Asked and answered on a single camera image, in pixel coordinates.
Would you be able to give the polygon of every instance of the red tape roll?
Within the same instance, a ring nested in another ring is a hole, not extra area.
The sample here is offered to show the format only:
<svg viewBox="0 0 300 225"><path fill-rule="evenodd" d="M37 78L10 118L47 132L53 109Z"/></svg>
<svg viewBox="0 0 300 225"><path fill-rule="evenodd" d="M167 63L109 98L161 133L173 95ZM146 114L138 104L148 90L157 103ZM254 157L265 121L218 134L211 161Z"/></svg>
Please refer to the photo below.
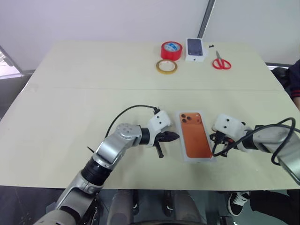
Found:
<svg viewBox="0 0 300 225"><path fill-rule="evenodd" d="M164 60L176 61L180 58L182 45L175 41L167 41L161 45L160 56Z"/></svg>

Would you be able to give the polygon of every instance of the scissor handle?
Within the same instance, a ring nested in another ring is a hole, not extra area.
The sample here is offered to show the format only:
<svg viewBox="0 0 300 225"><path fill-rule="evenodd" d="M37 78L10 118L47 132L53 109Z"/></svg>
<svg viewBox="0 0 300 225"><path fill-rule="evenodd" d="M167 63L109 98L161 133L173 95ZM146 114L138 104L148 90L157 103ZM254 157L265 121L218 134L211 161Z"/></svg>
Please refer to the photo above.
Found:
<svg viewBox="0 0 300 225"><path fill-rule="evenodd" d="M223 59L213 60L212 66L215 69L230 69L231 68L230 62L228 62L227 60L223 60Z"/></svg>

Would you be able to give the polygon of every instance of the scissor blade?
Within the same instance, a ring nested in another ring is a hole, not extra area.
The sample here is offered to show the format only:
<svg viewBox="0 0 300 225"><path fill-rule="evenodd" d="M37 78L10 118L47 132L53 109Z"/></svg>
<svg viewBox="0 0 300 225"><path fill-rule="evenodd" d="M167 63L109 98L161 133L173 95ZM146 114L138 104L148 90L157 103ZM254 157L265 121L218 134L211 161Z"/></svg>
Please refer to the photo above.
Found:
<svg viewBox="0 0 300 225"><path fill-rule="evenodd" d="M220 54L218 53L218 51L216 51L216 54L217 54L217 58L221 60L222 58L221 58Z"/></svg>

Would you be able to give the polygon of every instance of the phone image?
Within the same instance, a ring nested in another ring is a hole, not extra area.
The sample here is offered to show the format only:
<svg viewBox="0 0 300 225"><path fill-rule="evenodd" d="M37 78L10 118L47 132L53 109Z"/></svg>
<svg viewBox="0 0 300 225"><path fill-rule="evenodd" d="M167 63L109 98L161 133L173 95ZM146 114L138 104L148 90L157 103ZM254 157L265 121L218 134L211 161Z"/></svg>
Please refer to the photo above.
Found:
<svg viewBox="0 0 300 225"><path fill-rule="evenodd" d="M202 56L202 44L200 39L193 39L188 38L187 39L187 52L189 55L197 55Z"/></svg>
<svg viewBox="0 0 300 225"><path fill-rule="evenodd" d="M186 155L189 158L211 158L212 153L201 115L197 112L180 113Z"/></svg>

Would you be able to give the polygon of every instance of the white wall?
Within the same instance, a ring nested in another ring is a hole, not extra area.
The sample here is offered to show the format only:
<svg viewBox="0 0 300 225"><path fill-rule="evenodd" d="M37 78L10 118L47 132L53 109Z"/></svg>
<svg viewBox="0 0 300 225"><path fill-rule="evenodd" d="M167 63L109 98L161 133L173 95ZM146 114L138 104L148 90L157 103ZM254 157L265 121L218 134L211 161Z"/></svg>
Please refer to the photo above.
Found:
<svg viewBox="0 0 300 225"><path fill-rule="evenodd" d="M245 42L265 62L300 58L300 0L216 0L204 41Z"/></svg>
<svg viewBox="0 0 300 225"><path fill-rule="evenodd" d="M36 69L59 40L196 37L208 0L0 0L0 45L22 70Z"/></svg>

